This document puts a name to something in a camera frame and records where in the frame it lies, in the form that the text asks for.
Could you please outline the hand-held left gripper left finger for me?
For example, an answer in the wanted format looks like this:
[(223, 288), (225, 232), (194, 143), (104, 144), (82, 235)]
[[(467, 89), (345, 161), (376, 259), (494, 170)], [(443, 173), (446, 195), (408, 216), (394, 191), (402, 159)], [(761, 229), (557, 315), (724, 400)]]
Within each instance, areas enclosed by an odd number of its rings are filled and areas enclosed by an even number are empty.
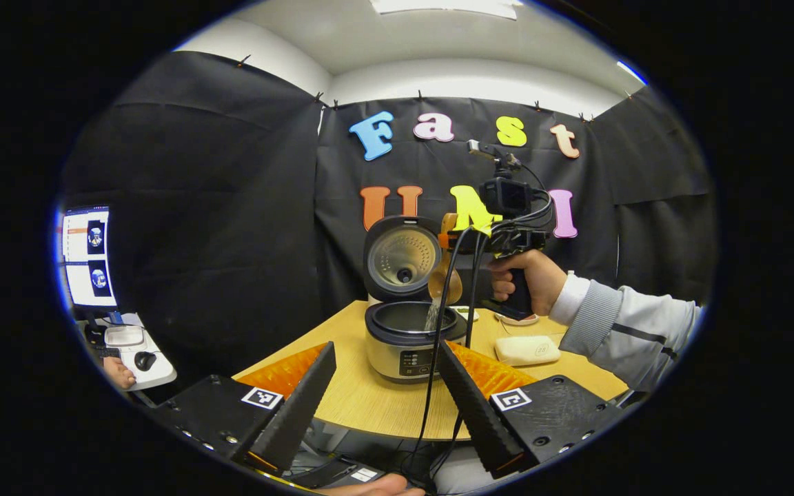
[(281, 476), (336, 368), (334, 343), (324, 342), (239, 380), (210, 375), (152, 409), (152, 417), (228, 462)]

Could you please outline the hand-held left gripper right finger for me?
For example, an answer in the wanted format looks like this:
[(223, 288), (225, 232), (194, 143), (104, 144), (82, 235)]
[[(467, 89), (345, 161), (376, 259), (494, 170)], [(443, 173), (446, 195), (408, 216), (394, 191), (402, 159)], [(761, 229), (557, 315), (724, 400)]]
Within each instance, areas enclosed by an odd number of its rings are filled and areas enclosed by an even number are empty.
[(439, 342), (438, 368), (495, 479), (554, 464), (628, 413), (564, 375), (535, 379), (451, 341)]

